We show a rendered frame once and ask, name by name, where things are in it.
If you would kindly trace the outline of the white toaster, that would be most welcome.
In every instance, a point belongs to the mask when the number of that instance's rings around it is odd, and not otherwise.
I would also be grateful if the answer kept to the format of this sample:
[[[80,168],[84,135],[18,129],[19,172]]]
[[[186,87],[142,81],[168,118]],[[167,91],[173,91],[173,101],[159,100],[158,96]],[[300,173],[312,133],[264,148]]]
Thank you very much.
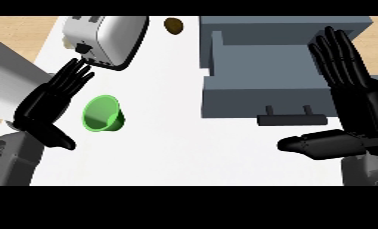
[[[69,16],[63,37],[89,65],[123,71],[137,53],[148,16]]]

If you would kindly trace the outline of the brown potato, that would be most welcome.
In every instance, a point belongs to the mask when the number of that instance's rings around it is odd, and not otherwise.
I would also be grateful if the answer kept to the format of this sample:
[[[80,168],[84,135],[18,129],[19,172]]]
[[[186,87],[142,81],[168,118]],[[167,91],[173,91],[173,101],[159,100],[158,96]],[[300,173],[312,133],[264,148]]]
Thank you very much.
[[[183,31],[183,22],[180,19],[170,17],[164,21],[164,27],[173,35],[177,35]]]

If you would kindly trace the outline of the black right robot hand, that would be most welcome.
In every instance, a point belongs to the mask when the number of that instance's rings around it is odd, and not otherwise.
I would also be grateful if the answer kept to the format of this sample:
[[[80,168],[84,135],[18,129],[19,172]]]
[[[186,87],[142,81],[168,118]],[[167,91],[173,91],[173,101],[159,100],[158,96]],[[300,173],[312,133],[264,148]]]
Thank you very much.
[[[278,149],[313,160],[378,156],[378,80],[345,32],[328,26],[309,50],[329,86],[343,129],[288,137],[278,142]]]

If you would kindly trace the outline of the grey open drawer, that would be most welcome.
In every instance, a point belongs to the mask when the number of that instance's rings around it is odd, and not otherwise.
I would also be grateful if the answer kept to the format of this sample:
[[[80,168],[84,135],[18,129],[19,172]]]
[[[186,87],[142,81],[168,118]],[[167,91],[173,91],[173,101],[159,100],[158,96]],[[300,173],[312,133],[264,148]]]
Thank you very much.
[[[304,45],[227,45],[216,31],[210,60],[205,118],[254,118],[267,107],[279,115],[297,115],[304,106],[316,114],[337,115],[329,87]]]

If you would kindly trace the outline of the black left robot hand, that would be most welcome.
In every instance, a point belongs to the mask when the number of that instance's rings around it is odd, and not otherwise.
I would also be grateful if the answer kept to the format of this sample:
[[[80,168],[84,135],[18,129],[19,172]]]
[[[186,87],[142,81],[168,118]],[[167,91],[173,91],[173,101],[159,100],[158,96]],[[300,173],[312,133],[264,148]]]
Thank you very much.
[[[28,94],[13,114],[13,127],[28,132],[46,147],[75,149],[75,142],[53,125],[94,73],[84,60],[72,58],[53,78]]]

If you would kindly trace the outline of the grey cabinet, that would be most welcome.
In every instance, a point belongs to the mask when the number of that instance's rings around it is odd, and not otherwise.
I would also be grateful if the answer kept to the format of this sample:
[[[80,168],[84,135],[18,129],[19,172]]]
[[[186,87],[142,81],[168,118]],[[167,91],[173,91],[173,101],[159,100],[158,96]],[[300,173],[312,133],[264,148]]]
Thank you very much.
[[[369,16],[201,16],[199,67],[210,66],[211,35],[220,32],[226,45],[304,45],[326,26],[354,39],[372,25]]]

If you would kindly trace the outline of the green cup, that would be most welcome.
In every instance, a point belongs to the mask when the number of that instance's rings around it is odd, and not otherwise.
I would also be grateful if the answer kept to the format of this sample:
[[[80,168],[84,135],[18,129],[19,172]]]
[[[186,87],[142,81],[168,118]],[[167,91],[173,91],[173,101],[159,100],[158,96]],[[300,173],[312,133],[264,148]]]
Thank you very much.
[[[118,131],[124,126],[124,114],[117,98],[100,95],[90,100],[83,110],[83,126],[92,132]]]

